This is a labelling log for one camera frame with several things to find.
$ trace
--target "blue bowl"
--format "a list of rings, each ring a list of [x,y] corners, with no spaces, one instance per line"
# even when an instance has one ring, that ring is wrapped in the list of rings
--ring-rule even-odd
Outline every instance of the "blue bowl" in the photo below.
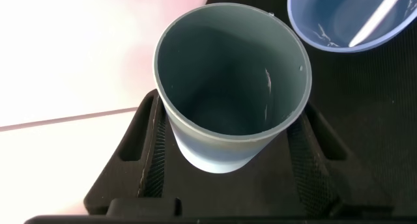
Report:
[[[401,32],[417,17],[417,0],[288,0],[287,9],[302,40],[349,53],[375,48]]]

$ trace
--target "cup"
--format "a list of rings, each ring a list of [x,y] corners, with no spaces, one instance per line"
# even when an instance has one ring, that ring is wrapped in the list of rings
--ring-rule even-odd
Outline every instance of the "cup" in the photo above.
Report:
[[[323,51],[380,46],[417,17],[417,0],[288,0],[296,33]]]
[[[273,14],[216,3],[165,30],[154,79],[184,157],[201,170],[228,173],[301,114],[311,68],[300,40]]]

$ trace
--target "black mesh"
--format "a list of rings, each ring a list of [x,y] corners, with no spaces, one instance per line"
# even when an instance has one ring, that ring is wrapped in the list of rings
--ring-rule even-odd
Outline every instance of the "black mesh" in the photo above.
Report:
[[[144,197],[161,197],[165,172],[165,111],[158,121],[158,131],[151,167],[146,177]]]
[[[308,53],[310,101],[393,197],[394,215],[416,215],[417,21],[370,51]]]
[[[294,176],[307,215],[323,217],[337,200],[337,195],[324,163],[314,156],[317,153],[312,152],[303,124],[301,116],[287,130]]]

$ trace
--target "black plastic holder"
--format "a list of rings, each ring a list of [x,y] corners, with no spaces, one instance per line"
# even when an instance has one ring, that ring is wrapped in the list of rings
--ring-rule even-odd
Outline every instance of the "black plastic holder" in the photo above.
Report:
[[[218,175],[182,156],[152,91],[85,207],[117,217],[389,216],[390,198],[370,172],[318,111],[309,105],[306,113],[243,168]]]

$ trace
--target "cup rim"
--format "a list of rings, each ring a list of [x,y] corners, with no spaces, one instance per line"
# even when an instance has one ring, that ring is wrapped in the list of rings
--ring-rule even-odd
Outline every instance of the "cup rim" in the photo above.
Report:
[[[307,83],[306,83],[306,88],[304,90],[303,96],[301,98],[300,103],[298,104],[297,108],[289,115],[289,117],[287,117],[287,119],[285,119],[285,121],[281,122],[280,124],[278,124],[277,126],[260,132],[260,133],[255,133],[255,134],[251,134],[251,135],[226,135],[226,134],[222,134],[222,133],[216,133],[207,129],[204,129],[200,126],[198,126],[197,124],[193,123],[192,121],[190,121],[189,119],[187,119],[182,113],[180,113],[178,111],[178,109],[172,104],[172,102],[169,100],[169,98],[167,97],[167,94],[165,93],[164,87],[162,86],[162,83],[160,81],[159,78],[159,73],[158,73],[158,51],[160,49],[161,43],[165,38],[165,35],[167,34],[167,32],[170,30],[170,28],[172,28],[172,26],[174,26],[179,20],[183,19],[185,16],[204,9],[204,8],[209,8],[209,7],[218,7],[218,6],[230,6],[230,7],[245,7],[247,9],[251,9],[254,10],[256,12],[259,12],[261,14],[264,14],[265,16],[270,16],[273,20],[275,20],[275,22],[277,22],[280,26],[283,26],[290,35],[293,36],[293,38],[296,40],[296,43],[298,44],[298,47],[301,49],[303,58],[306,62],[306,67],[305,71],[306,71],[306,76],[307,76]],[[281,131],[283,131],[284,129],[286,129],[288,126],[290,126],[297,118],[298,116],[301,115],[304,107],[307,104],[308,98],[309,98],[309,94],[311,92],[311,82],[312,82],[312,78],[311,78],[311,65],[310,65],[310,61],[308,58],[308,54],[306,49],[304,48],[304,46],[302,45],[300,39],[297,37],[297,35],[295,34],[294,31],[292,31],[288,25],[286,25],[285,23],[283,23],[281,20],[279,20],[278,18],[276,18],[275,16],[272,16],[270,13],[265,12],[264,10],[255,8],[255,7],[251,7],[248,5],[241,5],[238,3],[213,3],[213,4],[209,4],[209,5],[204,5],[202,7],[198,7],[195,8],[183,15],[181,15],[180,17],[178,17],[176,20],[174,20],[171,24],[168,25],[168,27],[164,30],[164,32],[162,33],[162,36],[160,37],[159,41],[158,41],[158,45],[154,51],[154,57],[153,57],[153,76],[154,76],[154,81],[156,83],[156,88],[158,89],[159,95],[162,99],[162,101],[165,103],[165,108],[168,109],[168,111],[170,111],[183,125],[185,125],[187,128],[193,130],[194,132],[204,135],[205,137],[211,138],[211,139],[215,139],[215,140],[219,140],[219,141],[224,141],[224,142],[229,142],[229,143],[246,143],[246,142],[256,142],[256,141],[260,141],[262,139],[266,139],[269,137],[273,137],[275,135],[277,135],[278,133],[280,133]]]
[[[366,51],[372,48],[376,48],[377,46],[384,44],[385,42],[393,38],[395,35],[400,33],[406,26],[408,26],[417,17],[417,8],[415,8],[414,11],[405,20],[403,20],[403,22],[401,22],[391,31],[387,32],[385,35],[382,35],[377,39],[374,39],[365,44],[360,44],[351,48],[346,48],[346,47],[345,48],[332,48],[332,47],[320,45],[316,42],[313,42],[306,35],[304,35],[304,33],[301,32],[301,30],[298,28],[297,24],[294,21],[293,11],[291,9],[292,9],[292,0],[287,0],[287,12],[288,12],[289,21],[291,22],[291,25],[293,26],[293,29],[295,30],[297,35],[300,36],[302,40],[304,40],[305,42],[307,42],[309,45],[313,46],[314,48],[317,48],[323,51],[330,51],[330,52],[337,52],[337,53],[353,53],[353,52]]]

